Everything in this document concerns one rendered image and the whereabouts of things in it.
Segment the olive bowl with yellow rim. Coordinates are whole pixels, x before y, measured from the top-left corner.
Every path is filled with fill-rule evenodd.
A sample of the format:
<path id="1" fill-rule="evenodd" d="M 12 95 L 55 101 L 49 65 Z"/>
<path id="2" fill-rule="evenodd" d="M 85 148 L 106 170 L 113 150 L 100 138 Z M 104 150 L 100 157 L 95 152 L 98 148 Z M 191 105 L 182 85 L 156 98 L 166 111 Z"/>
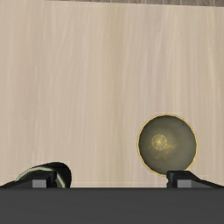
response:
<path id="1" fill-rule="evenodd" d="M 158 176 L 165 176 L 168 171 L 187 170 L 198 152 L 192 126 L 172 114 L 150 118 L 139 130 L 136 147 L 143 165 Z"/>

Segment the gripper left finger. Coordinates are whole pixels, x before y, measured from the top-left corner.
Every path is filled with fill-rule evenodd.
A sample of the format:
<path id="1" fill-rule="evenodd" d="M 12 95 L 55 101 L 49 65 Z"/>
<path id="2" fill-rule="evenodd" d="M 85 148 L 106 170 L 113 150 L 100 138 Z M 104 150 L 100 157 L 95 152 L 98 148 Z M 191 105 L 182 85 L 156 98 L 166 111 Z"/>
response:
<path id="1" fill-rule="evenodd" d="M 1 188 L 56 188 L 55 171 L 31 171 L 19 180 L 1 185 Z"/>

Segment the black and white bowl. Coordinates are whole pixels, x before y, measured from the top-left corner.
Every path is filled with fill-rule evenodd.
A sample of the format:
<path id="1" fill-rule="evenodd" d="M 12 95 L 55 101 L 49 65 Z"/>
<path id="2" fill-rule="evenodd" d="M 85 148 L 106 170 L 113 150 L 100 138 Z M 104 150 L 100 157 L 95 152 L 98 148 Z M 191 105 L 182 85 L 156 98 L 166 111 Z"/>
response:
<path id="1" fill-rule="evenodd" d="M 71 186 L 71 170 L 66 164 L 61 162 L 51 162 L 47 164 L 33 166 L 32 168 L 29 168 L 19 174 L 16 178 L 16 181 L 24 180 L 28 177 L 29 174 L 33 174 L 34 172 L 56 172 L 55 182 L 58 188 L 69 188 Z"/>

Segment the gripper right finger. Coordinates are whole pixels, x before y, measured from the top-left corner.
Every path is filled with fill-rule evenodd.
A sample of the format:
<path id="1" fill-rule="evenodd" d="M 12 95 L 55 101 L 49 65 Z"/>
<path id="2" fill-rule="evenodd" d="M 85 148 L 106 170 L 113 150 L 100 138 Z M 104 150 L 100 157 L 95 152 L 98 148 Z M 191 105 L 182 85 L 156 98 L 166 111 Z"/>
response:
<path id="1" fill-rule="evenodd" d="M 166 178 L 168 188 L 223 188 L 223 185 L 200 179 L 190 171 L 168 171 Z"/>

